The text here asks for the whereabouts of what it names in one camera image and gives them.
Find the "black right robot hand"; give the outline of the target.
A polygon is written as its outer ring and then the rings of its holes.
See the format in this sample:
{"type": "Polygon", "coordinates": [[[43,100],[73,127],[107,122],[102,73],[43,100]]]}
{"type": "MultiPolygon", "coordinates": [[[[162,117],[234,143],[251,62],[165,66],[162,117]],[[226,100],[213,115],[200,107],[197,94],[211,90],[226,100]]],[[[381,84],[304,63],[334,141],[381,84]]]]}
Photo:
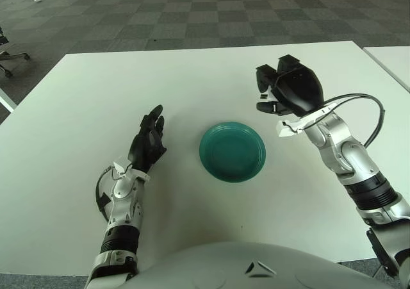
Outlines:
{"type": "Polygon", "coordinates": [[[256,108],[261,112],[303,117],[324,105],[316,74],[290,54],[279,58],[276,69],[267,64],[257,67],[256,81],[261,98],[256,108]]]}

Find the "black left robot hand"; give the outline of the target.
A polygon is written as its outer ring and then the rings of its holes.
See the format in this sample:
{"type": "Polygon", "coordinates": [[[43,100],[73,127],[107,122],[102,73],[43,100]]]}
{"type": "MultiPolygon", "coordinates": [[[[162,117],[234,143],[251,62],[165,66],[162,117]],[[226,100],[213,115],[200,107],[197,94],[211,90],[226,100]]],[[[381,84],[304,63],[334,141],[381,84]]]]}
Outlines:
{"type": "Polygon", "coordinates": [[[148,173],[167,151],[162,142],[165,124],[162,111],[163,106],[159,104],[143,116],[139,132],[131,143],[127,157],[133,169],[148,173]]]}

